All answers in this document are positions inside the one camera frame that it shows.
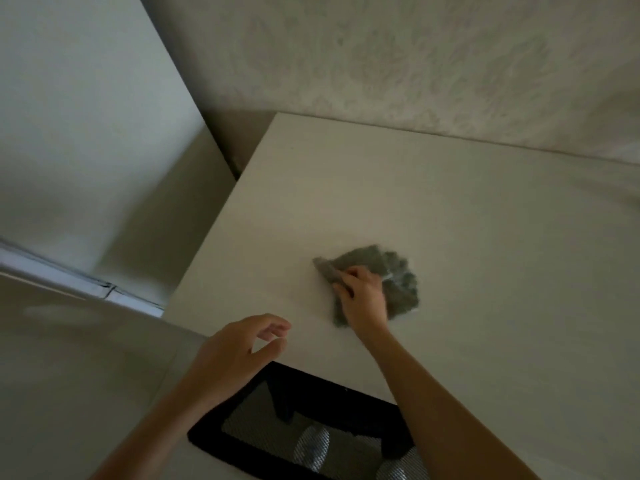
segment table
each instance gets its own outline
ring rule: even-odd
[[[636,166],[278,114],[164,319],[210,335],[282,315],[280,362],[393,401],[311,263],[380,244],[410,258],[422,300],[392,330],[444,386],[525,459],[624,476],[638,189]]]

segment patterned wallpaper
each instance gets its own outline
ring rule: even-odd
[[[222,151],[274,112],[640,163],[640,0],[143,0]]]

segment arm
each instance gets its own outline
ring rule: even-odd
[[[91,479],[157,476],[174,446],[204,414],[234,395],[281,354],[290,328],[284,318],[269,314],[226,325],[202,345],[179,384],[140,421]],[[256,337],[270,343],[252,353]]]
[[[382,282],[363,266],[342,274],[353,297],[333,287],[358,338],[373,355],[434,480],[537,476],[450,395],[391,335]]]

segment gray towel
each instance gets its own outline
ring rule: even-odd
[[[401,258],[394,251],[382,251],[377,244],[357,248],[347,254],[334,259],[315,258],[314,265],[324,279],[329,283],[340,283],[350,292],[348,286],[342,282],[340,274],[350,266],[367,266],[372,272],[382,277],[382,290],[387,300],[389,320],[415,310],[420,303],[418,299],[418,282],[415,274],[409,270],[407,259]],[[340,298],[336,298],[333,311],[333,323],[336,326],[348,326],[347,319],[342,312]]]

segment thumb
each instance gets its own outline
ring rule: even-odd
[[[256,369],[259,371],[272,360],[275,360],[287,348],[287,339],[275,339],[270,341],[263,348],[252,354],[252,359]]]
[[[347,291],[347,288],[345,288],[341,284],[334,283],[334,284],[332,284],[332,287],[333,287],[333,290],[335,291],[336,295],[338,295],[338,298],[340,298],[340,301],[342,302],[343,305],[345,303],[347,303],[348,300],[351,299],[351,295]]]

